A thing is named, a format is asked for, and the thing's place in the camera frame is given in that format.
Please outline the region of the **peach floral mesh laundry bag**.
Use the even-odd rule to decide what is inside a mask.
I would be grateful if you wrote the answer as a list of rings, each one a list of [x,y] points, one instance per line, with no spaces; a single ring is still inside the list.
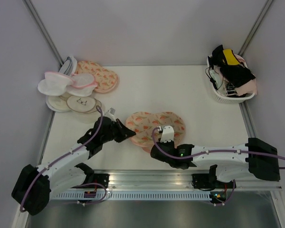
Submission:
[[[158,126],[170,125],[174,129],[174,143],[178,146],[185,136],[186,126],[184,121],[173,112],[148,113],[136,112],[130,115],[125,126],[136,133],[130,138],[133,144],[141,147],[145,152],[150,153],[154,146],[152,131]]]

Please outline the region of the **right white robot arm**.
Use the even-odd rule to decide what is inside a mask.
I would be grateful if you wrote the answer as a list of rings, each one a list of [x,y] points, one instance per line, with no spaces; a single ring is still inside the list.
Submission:
[[[214,188],[234,179],[255,176],[264,181],[279,181],[280,172],[277,149],[258,139],[229,147],[202,147],[193,144],[157,142],[151,149],[151,157],[176,169],[207,167],[208,184]]]

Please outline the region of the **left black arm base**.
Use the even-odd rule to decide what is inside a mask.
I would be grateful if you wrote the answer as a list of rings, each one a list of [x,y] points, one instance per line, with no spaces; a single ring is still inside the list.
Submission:
[[[103,185],[106,189],[109,185],[110,175],[108,173],[95,173],[93,175],[92,183],[98,183]]]

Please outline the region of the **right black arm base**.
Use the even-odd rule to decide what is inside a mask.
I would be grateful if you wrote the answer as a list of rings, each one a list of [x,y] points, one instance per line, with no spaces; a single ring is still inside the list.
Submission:
[[[194,189],[202,190],[202,191],[211,191],[215,189],[215,185],[213,182],[209,180],[209,174],[200,173],[200,174],[192,174],[192,182],[191,185]]]

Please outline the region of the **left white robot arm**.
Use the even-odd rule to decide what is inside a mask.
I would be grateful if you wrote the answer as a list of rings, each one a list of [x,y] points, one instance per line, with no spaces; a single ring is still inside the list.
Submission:
[[[70,150],[53,161],[25,166],[12,190],[12,198],[19,203],[20,212],[34,216],[40,213],[58,194],[69,188],[90,188],[94,183],[94,171],[85,162],[100,152],[110,141],[121,143],[133,136],[119,119],[100,117]]]

